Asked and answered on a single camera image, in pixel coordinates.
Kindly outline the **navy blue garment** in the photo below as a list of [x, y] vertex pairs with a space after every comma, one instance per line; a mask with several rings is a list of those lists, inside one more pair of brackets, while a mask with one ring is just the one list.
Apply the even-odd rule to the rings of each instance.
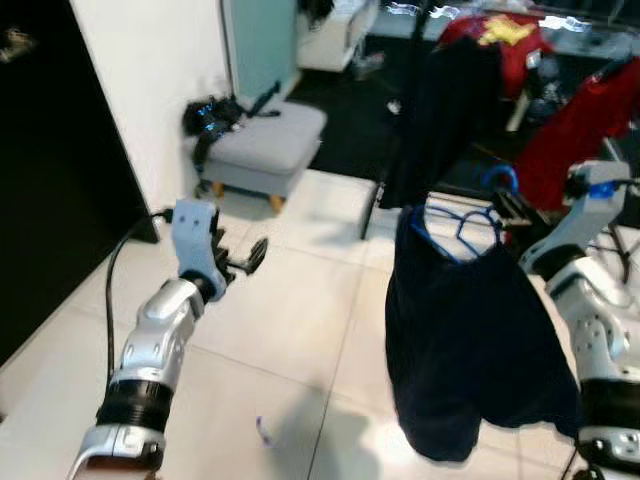
[[579, 435], [579, 384], [538, 289], [506, 247], [457, 259], [431, 237], [424, 206], [404, 207], [384, 316], [399, 428], [426, 460], [468, 461], [485, 424]]

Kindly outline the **plain red t-shirt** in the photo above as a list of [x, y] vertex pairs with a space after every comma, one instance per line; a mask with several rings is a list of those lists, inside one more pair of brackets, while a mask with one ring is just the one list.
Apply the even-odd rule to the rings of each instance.
[[640, 58], [590, 76], [517, 157], [518, 191], [535, 209], [561, 210], [571, 166], [627, 131], [639, 109]]

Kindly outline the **navy polo shirt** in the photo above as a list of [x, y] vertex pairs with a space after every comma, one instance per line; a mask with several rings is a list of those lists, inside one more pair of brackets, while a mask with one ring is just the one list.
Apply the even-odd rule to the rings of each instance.
[[420, 204], [463, 152], [497, 122], [503, 99], [502, 52], [462, 38], [422, 59], [399, 115], [398, 150], [380, 209]]

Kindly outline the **black metal clothes rack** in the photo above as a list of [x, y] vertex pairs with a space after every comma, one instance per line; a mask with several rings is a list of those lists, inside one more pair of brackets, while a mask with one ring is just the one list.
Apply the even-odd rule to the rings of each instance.
[[[435, 15], [435, 12], [439, 12], [440, 9], [445, 10], [443, 13], [443, 17], [448, 17], [449, 19], [454, 19], [456, 17], [465, 17], [465, 15], [470, 15], [475, 12], [480, 12], [481, 14], [489, 14], [489, 13], [508, 13], [512, 15], [522, 15], [522, 17], [536, 17], [539, 20], [543, 19], [543, 17], [564, 17], [563, 14], [559, 13], [547, 13], [544, 10], [550, 9], [550, 12], [556, 10], [553, 6], [539, 6], [538, 0], [406, 0], [408, 4], [412, 6], [413, 9], [411, 17], [413, 18], [413, 28], [412, 32], [410, 32], [410, 36], [408, 36], [408, 44], [407, 54], [404, 55], [404, 60], [407, 61], [406, 64], [403, 65], [401, 79], [399, 79], [398, 84], [393, 84], [393, 88], [390, 88], [390, 92], [393, 93], [392, 100], [401, 101], [404, 100], [406, 102], [398, 102], [398, 108], [407, 108], [406, 105], [410, 105], [413, 99], [411, 97], [416, 95], [417, 86], [421, 82], [419, 78], [419, 69], [421, 60], [425, 59], [424, 52], [422, 51], [422, 46], [424, 46], [424, 42], [426, 41], [426, 32], [430, 29], [430, 24], [433, 22], [431, 18]], [[399, 120], [399, 115], [401, 115], [401, 110], [390, 109], [390, 118], [392, 118], [392, 133], [390, 133], [390, 142], [388, 146], [389, 156], [385, 163], [383, 164], [383, 168], [380, 170], [379, 178], [376, 178], [375, 186], [371, 189], [369, 196], [367, 196], [367, 200], [364, 205], [364, 210], [361, 212], [360, 218], [360, 229], [358, 229], [358, 237], [364, 241], [367, 238], [367, 233], [369, 233], [369, 228], [371, 224], [375, 223], [375, 220], [380, 218], [384, 218], [385, 215], [380, 214], [379, 211], [389, 211], [388, 209], [384, 209], [381, 207], [381, 198], [383, 198], [385, 189], [387, 189], [387, 182], [390, 175], [394, 172], [393, 170], [398, 168], [399, 160], [399, 138], [401, 138], [401, 133], [399, 133], [398, 129], [401, 128], [401, 120]], [[614, 137], [605, 137], [602, 140], [602, 146], [600, 146], [600, 154], [603, 155], [602, 160], [609, 161], [617, 161], [617, 163], [623, 163], [625, 161], [625, 155], [622, 154], [622, 148], [620, 147], [620, 143]], [[632, 274], [639, 273], [637, 270], [636, 262], [634, 260], [634, 255], [637, 253], [637, 247], [639, 247], [639, 243], [634, 244], [635, 248], [630, 248], [626, 246], [625, 242], [623, 242], [623, 237], [620, 233], [620, 221], [613, 220], [611, 224], [608, 225], [608, 228], [605, 229], [605, 232], [611, 236], [614, 242], [614, 247], [612, 250], [605, 247], [593, 246], [591, 248], [595, 248], [595, 250], [600, 251], [611, 251], [614, 253], [614, 256], [617, 257], [618, 261], [621, 262], [622, 270], [620, 271], [620, 278], [623, 280], [623, 283], [628, 282], [631, 279]]]

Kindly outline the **red shirt yellow star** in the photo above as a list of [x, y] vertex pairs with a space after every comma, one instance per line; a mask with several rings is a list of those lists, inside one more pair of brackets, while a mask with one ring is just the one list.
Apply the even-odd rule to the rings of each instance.
[[503, 95], [515, 100], [532, 69], [530, 60], [541, 60], [552, 50], [541, 35], [543, 15], [517, 13], [479, 13], [453, 19], [440, 33], [439, 45], [453, 44], [462, 37], [472, 38], [480, 46], [497, 46]]

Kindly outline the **blue tape scrap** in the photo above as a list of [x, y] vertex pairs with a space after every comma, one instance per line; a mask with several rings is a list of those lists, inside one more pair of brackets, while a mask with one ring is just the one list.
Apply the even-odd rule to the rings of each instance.
[[261, 443], [264, 444], [266, 448], [273, 448], [275, 445], [275, 442], [273, 440], [273, 435], [271, 435], [270, 430], [268, 428], [268, 424], [266, 424], [264, 416], [256, 417], [255, 429], [257, 431], [257, 434], [259, 434]]

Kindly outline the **black carpet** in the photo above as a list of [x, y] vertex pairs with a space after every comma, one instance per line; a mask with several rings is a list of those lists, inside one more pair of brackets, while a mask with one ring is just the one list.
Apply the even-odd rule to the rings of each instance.
[[[390, 88], [401, 82], [408, 44], [408, 40], [394, 41], [392, 64], [376, 70], [371, 79], [339, 74], [303, 77], [300, 86], [291, 93], [291, 100], [315, 106], [326, 114], [323, 145], [312, 163], [314, 168], [369, 179], [375, 184], [389, 156], [393, 127], [388, 110], [402, 113], [403, 109], [397, 104], [404, 100], [392, 100]], [[443, 46], [435, 42], [422, 46], [421, 52], [429, 54]], [[461, 159], [430, 193], [466, 189], [471, 196], [483, 198], [492, 195], [495, 189], [518, 191], [515, 163], [526, 143], [570, 101], [586, 78], [617, 68], [623, 61], [562, 58], [556, 52], [544, 52], [530, 70], [520, 96], [511, 100], [503, 95], [495, 123], [463, 151]]]

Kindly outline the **black door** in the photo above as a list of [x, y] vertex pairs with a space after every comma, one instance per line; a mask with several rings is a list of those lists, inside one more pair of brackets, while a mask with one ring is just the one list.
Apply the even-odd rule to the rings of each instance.
[[0, 365], [123, 236], [157, 242], [70, 0], [0, 0], [0, 33], [38, 46], [0, 64]]

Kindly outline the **white shelf unit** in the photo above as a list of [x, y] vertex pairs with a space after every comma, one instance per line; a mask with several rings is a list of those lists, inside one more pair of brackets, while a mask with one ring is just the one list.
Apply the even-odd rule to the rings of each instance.
[[300, 69], [343, 72], [378, 18], [380, 0], [298, 0]]

